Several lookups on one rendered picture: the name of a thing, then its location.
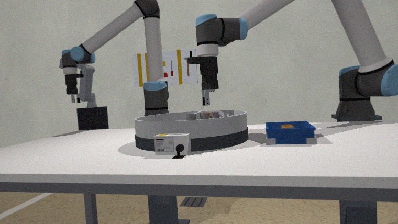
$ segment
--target white tabletop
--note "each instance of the white tabletop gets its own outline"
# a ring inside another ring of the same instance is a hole
[[[89,130],[0,149],[0,182],[398,189],[398,122],[311,123],[315,145],[249,140],[183,159],[135,147],[134,129]]]

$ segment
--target control box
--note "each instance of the control box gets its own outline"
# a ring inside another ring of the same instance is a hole
[[[155,155],[189,155],[191,141],[188,134],[159,134],[154,137]]]

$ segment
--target blue plastic tray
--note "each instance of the blue plastic tray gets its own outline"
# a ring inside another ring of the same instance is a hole
[[[294,128],[282,128],[293,125]],[[276,139],[276,144],[307,144],[307,138],[314,138],[315,127],[308,121],[267,122],[267,138]]]

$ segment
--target yellow stripe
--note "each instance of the yellow stripe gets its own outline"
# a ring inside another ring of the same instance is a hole
[[[147,82],[149,81],[149,72],[148,72],[148,57],[145,53],[145,66],[147,67]]]
[[[182,84],[181,50],[177,50],[178,83]]]
[[[137,64],[138,64],[138,80],[140,87],[143,87],[142,84],[142,64],[141,64],[141,54],[137,54]]]

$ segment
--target brown floor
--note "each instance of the brown floor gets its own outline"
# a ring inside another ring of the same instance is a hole
[[[41,193],[0,193],[0,213]],[[185,196],[178,196],[178,205]],[[378,224],[398,224],[398,203],[377,203]],[[148,224],[145,195],[97,195],[98,223]],[[203,208],[178,207],[179,218],[190,224],[331,224],[339,223],[339,202],[209,197]],[[85,224],[83,194],[52,194],[10,216],[0,224]]]

